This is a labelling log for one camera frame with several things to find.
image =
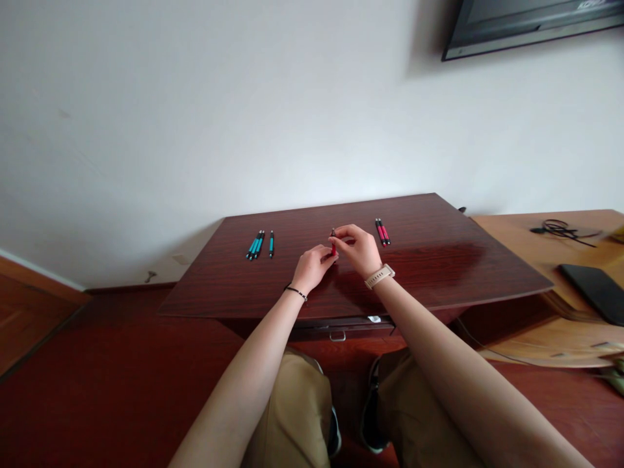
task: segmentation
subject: left hand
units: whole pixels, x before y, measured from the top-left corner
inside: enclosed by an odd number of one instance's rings
[[[338,260],[338,254],[332,257],[332,249],[317,245],[299,257],[297,269],[292,277],[291,287],[298,289],[306,296],[325,276],[325,272]]]

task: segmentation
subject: television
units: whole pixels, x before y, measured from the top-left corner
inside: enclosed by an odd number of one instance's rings
[[[463,0],[442,61],[624,25],[624,0]]]

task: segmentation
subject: red pen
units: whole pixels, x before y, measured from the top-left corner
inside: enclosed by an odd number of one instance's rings
[[[379,224],[379,218],[375,218],[375,226],[377,226],[377,232],[379,233],[379,241],[382,243],[382,246],[385,247],[384,232],[382,231],[382,227]]]
[[[334,228],[331,229],[331,236],[336,237],[336,230]],[[336,256],[336,244],[331,245],[331,254],[332,257]]]
[[[379,218],[379,226],[381,227],[383,234],[385,235],[385,241],[388,245],[392,244],[392,242],[390,242],[390,236],[388,235],[388,231],[385,230],[385,226],[384,223],[382,222],[382,219]]]

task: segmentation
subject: cable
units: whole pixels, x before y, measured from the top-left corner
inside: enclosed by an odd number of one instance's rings
[[[584,244],[586,246],[589,247],[594,247],[596,248],[597,246],[592,245],[592,244],[588,244],[587,242],[583,242],[582,240],[579,240],[581,237],[593,237],[596,236],[598,234],[600,234],[602,231],[597,231],[593,234],[587,234],[587,235],[577,235],[576,232],[578,232],[578,229],[568,229],[569,224],[565,221],[561,221],[561,220],[555,220],[555,219],[548,219],[546,221],[543,221],[541,223],[541,228],[540,227],[534,227],[533,229],[530,229],[529,231],[536,233],[536,234],[544,234],[545,232],[552,234],[552,235],[556,235],[558,237],[565,237],[567,239],[572,239],[573,241],[577,241],[580,244]]]
[[[499,356],[501,356],[501,357],[503,357],[503,358],[505,358],[505,359],[509,359],[510,361],[516,361],[516,362],[519,362],[519,363],[521,363],[521,364],[526,364],[526,365],[530,365],[530,366],[533,366],[533,367],[539,367],[539,368],[541,368],[541,369],[551,369],[551,370],[554,370],[554,371],[564,372],[564,373],[566,373],[566,374],[586,375],[586,376],[591,377],[591,378],[599,378],[599,379],[604,379],[604,380],[615,380],[615,379],[617,379],[617,378],[618,378],[618,377],[615,377],[615,376],[599,376],[599,375],[596,375],[596,374],[581,374],[580,372],[573,372],[573,371],[570,371],[570,370],[561,369],[560,367],[548,367],[548,366],[542,366],[542,365],[539,365],[539,364],[533,364],[533,363],[530,363],[530,362],[527,362],[527,361],[522,361],[521,359],[516,359],[516,358],[514,358],[514,357],[505,356],[504,354],[499,353],[498,351],[494,351],[492,348],[489,348],[489,347],[487,347],[486,345],[481,344],[481,342],[480,342],[477,338],[473,337],[472,333],[470,333],[470,332],[468,331],[468,329],[466,328],[466,325],[464,325],[464,324],[463,324],[463,322],[462,322],[462,320],[461,320],[461,318],[460,318],[460,317],[458,317],[456,320],[457,320],[457,322],[461,325],[461,327],[462,327],[462,328],[463,328],[463,330],[466,332],[466,334],[467,334],[467,335],[468,335],[468,336],[469,336],[469,337],[470,337],[470,338],[471,338],[471,339],[472,339],[472,340],[473,340],[476,344],[478,344],[479,346],[481,346],[483,349],[485,349],[485,350],[487,350],[487,351],[490,351],[490,352],[493,352],[494,354],[498,354]]]

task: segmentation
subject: red floor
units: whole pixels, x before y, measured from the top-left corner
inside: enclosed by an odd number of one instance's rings
[[[158,317],[168,290],[96,297],[0,383],[0,465],[164,467],[242,341]],[[333,466],[396,466],[356,437],[368,367],[397,339],[302,343],[330,377],[344,435]],[[597,467],[624,467],[624,398],[585,372],[497,368]]]

